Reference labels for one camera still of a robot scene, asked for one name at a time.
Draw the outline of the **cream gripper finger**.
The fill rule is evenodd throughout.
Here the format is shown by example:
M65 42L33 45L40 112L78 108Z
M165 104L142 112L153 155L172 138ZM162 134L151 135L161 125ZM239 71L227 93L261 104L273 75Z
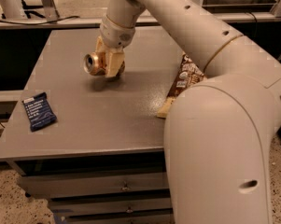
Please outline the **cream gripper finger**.
M109 50L106 53L106 77L115 77L124 63L124 52L117 50Z
M100 58L105 58L106 46L103 38L99 35L96 40L95 54Z

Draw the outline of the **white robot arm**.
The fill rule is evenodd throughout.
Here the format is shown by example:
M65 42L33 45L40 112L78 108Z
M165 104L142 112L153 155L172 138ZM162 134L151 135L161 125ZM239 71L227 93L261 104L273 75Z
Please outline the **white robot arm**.
M190 0L110 0L109 76L148 10L207 79L176 98L164 152L176 224L273 224L269 150L281 126L281 63Z

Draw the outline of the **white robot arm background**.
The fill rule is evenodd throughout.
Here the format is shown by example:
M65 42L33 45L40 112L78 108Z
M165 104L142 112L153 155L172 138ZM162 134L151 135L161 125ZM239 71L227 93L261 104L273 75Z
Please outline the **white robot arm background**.
M7 19L26 19L21 0L0 0L0 8Z

